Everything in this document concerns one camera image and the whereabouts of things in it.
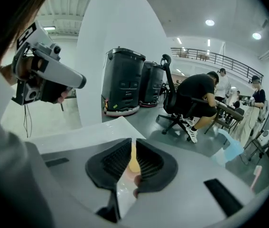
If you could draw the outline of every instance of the metal railing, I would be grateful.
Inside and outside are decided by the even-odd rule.
[[[171,51],[174,57],[203,60],[206,62],[219,65],[220,67],[223,67],[227,70],[231,70],[241,76],[244,76],[245,78],[247,78],[248,83],[250,83],[251,77],[253,75],[257,75],[261,79],[261,82],[264,77],[263,74],[247,66],[246,64],[243,64],[230,57],[226,57],[214,52],[209,52],[209,54],[207,54],[207,51],[191,48],[187,48],[186,51],[184,51],[182,48],[176,48],[176,47],[171,48]]]

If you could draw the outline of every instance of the light blue plastic object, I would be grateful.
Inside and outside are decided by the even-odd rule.
[[[234,140],[225,130],[218,129],[217,132],[223,134],[229,141],[230,145],[225,150],[221,148],[211,157],[211,159],[216,161],[219,165],[225,167],[227,162],[232,161],[235,157],[242,154],[244,149],[241,146],[241,143]]]

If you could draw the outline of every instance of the shoe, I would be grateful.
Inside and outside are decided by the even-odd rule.
[[[182,117],[182,120],[185,121],[186,123],[188,123],[188,125],[191,126],[191,127],[195,125],[195,123],[193,122],[193,120],[190,120],[190,117],[188,117],[186,119],[184,119]]]
[[[197,138],[196,138],[197,131],[192,131],[191,127],[186,127],[186,131],[187,131],[189,137],[191,138],[191,141],[196,143],[197,142]]]

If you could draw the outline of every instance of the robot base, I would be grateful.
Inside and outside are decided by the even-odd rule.
[[[143,106],[143,107],[154,107],[156,105],[158,105],[158,102],[159,101],[156,101],[156,102],[151,102],[151,103],[145,103],[145,102],[139,102],[139,105],[140,106]]]
[[[113,117],[119,117],[119,116],[127,116],[127,115],[131,115],[131,114],[134,114],[136,113],[137,111],[139,110],[139,105],[132,108],[132,109],[129,109],[127,111],[115,111],[115,112],[111,112],[111,111],[107,111],[106,109],[104,109],[104,113],[107,115],[107,116],[113,116]]]

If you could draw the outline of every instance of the fluorescent light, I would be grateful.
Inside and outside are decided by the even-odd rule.
[[[205,23],[206,23],[206,25],[208,25],[208,26],[213,26],[213,25],[214,25],[214,21],[211,20],[211,19],[206,20]]]
[[[259,33],[253,33],[252,37],[255,38],[256,40],[259,40],[262,38],[262,36]]]
[[[44,27],[45,30],[55,30],[55,26],[46,26]]]

